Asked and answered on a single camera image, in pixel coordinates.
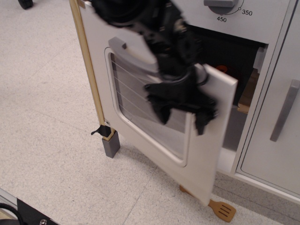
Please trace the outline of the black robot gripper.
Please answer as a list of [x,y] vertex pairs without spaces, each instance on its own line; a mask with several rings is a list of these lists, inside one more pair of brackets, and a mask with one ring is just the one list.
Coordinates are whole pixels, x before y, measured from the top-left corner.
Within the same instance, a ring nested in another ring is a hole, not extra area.
[[164,125],[170,118],[171,109],[179,109],[195,114],[197,133],[203,135],[205,126],[218,115],[216,100],[200,91],[209,78],[205,67],[196,64],[178,80],[146,84],[144,89],[155,114]]

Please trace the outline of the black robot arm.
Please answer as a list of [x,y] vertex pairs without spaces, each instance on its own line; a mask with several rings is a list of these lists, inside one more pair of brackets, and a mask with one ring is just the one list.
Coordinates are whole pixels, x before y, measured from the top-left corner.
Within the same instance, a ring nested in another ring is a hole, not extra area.
[[217,103],[199,90],[209,79],[205,73],[203,81],[197,80],[201,43],[175,4],[170,0],[94,0],[92,6],[107,24],[141,35],[155,56],[157,62],[147,65],[119,54],[127,64],[162,80],[144,86],[158,119],[166,124],[173,108],[194,113],[195,127],[202,135],[216,116]]

